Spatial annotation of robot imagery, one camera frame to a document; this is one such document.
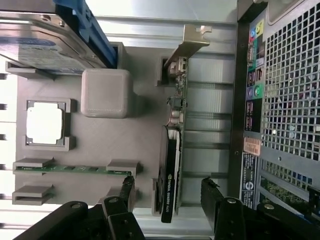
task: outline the screw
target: screw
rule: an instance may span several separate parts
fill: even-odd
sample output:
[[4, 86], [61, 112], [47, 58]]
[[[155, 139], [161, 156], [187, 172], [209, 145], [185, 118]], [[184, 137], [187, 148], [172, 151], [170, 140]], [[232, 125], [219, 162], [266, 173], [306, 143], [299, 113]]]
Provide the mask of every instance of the screw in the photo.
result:
[[42, 19], [42, 21], [45, 21], [45, 22], [51, 21], [51, 17], [48, 15], [40, 15], [40, 18]]
[[118, 202], [118, 199], [116, 199], [116, 198], [112, 198], [109, 200], [109, 203], [112, 203], [112, 204], [116, 203], [116, 202]]
[[79, 203], [73, 204], [73, 205], [71, 206], [71, 208], [73, 208], [73, 209], [78, 209], [78, 208], [80, 208], [80, 207], [81, 207], [81, 205], [80, 205]]
[[234, 200], [233, 198], [229, 198], [229, 199], [227, 200], [227, 202], [230, 203], [230, 204], [235, 204], [237, 201]]
[[268, 210], [273, 210], [273, 209], [275, 209], [275, 207], [272, 206], [271, 204], [266, 204], [266, 205], [264, 205], [264, 207], [265, 207], [266, 209], [268, 209]]
[[62, 27], [62, 28], [64, 28], [64, 27], [65, 27], [65, 22], [64, 22], [64, 21], [60, 21], [60, 22], [59, 22], [59, 26]]

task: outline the barcode label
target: barcode label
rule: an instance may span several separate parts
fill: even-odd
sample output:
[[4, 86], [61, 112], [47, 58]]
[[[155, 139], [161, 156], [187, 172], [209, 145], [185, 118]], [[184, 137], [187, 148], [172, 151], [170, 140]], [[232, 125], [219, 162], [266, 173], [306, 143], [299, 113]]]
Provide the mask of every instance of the barcode label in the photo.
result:
[[247, 153], [259, 156], [261, 148], [261, 141], [259, 139], [245, 137], [243, 150]]

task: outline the metal expansion slot bracket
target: metal expansion slot bracket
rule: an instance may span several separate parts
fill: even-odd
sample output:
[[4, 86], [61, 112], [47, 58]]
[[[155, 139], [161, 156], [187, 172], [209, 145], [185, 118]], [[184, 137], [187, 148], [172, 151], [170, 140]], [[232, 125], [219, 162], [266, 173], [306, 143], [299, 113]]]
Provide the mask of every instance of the metal expansion slot bracket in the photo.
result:
[[205, 33], [211, 33], [211, 26], [201, 26], [198, 31], [195, 25], [185, 24], [183, 29], [183, 41], [174, 50], [169, 59], [165, 62], [164, 68], [168, 68], [172, 62], [179, 57], [191, 58], [199, 49], [210, 45], [210, 41], [204, 39]]

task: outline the blue drive bracket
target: blue drive bracket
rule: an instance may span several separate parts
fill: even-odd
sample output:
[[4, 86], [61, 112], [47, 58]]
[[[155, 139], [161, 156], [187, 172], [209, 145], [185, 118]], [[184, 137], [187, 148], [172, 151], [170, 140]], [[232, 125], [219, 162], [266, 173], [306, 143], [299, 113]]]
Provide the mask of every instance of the blue drive bracket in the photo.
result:
[[117, 68], [118, 55], [99, 26], [85, 0], [52, 0], [56, 5], [72, 9], [78, 19], [78, 34], [87, 45], [93, 44], [103, 54], [106, 67]]

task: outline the perforated metal mesh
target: perforated metal mesh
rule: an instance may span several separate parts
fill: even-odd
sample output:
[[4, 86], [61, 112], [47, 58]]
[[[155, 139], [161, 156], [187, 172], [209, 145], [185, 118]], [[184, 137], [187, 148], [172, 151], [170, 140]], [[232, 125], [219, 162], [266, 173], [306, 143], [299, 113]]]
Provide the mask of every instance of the perforated metal mesh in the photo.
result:
[[288, 168], [279, 166], [277, 164], [274, 164], [272, 162], [268, 162], [266, 160], [263, 160], [265, 164], [262, 164], [262, 169], [266, 170], [270, 174], [281, 178], [298, 188], [301, 188], [303, 190], [307, 190], [307, 187], [309, 185], [312, 185], [312, 178], [308, 176], [301, 175], [295, 171], [292, 171]]
[[267, 39], [262, 144], [319, 161], [320, 3]]

